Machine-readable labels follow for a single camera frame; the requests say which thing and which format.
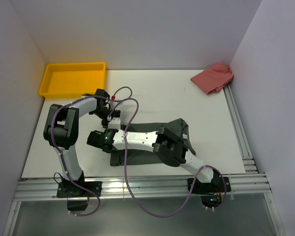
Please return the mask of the dark green t-shirt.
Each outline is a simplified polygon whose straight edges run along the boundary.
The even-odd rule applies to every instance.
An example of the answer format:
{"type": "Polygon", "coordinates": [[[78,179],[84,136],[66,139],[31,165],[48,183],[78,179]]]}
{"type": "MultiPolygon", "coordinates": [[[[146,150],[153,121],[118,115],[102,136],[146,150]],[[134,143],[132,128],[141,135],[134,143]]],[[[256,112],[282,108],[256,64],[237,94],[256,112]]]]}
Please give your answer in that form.
{"type": "MultiPolygon", "coordinates": [[[[196,151],[192,148],[189,139],[189,126],[182,118],[175,119],[168,123],[132,123],[128,127],[129,132],[147,133],[158,131],[160,128],[165,127],[171,130],[176,135],[184,139],[184,143],[193,155],[196,151]]],[[[127,153],[128,165],[145,165],[145,164],[159,164],[161,160],[152,152],[145,150],[130,149],[127,153]]],[[[110,155],[110,166],[123,166],[124,165],[124,150],[112,151],[110,155]]]]}

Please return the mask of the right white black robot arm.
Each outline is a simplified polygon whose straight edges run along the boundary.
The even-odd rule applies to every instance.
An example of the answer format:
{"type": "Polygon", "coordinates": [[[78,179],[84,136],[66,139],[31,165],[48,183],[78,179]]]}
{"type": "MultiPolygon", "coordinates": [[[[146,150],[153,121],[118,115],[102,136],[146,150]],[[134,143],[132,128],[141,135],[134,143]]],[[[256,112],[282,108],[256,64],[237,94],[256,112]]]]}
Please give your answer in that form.
{"type": "Polygon", "coordinates": [[[106,153],[123,151],[124,166],[128,165],[130,150],[141,150],[154,154],[163,164],[182,167],[203,183],[204,189],[212,192],[220,180],[214,175],[212,167],[205,165],[185,144],[184,139],[167,128],[153,132],[128,132],[121,129],[107,129],[105,132],[92,131],[87,144],[106,153]]]}

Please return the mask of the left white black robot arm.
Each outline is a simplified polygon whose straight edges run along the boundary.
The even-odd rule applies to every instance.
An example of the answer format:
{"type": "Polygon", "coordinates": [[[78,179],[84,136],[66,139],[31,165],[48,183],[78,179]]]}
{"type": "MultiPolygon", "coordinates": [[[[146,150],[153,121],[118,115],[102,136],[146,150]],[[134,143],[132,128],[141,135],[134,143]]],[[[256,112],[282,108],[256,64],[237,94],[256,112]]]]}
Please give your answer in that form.
{"type": "Polygon", "coordinates": [[[110,96],[105,90],[97,89],[95,94],[85,94],[72,103],[53,104],[49,108],[43,137],[59,156],[63,171],[60,187],[74,196],[81,196],[86,190],[84,172],[75,149],[79,119],[84,115],[96,115],[101,119],[102,127],[108,129],[113,118],[120,117],[120,111],[112,108],[111,102],[118,103],[116,93],[110,96]]]}

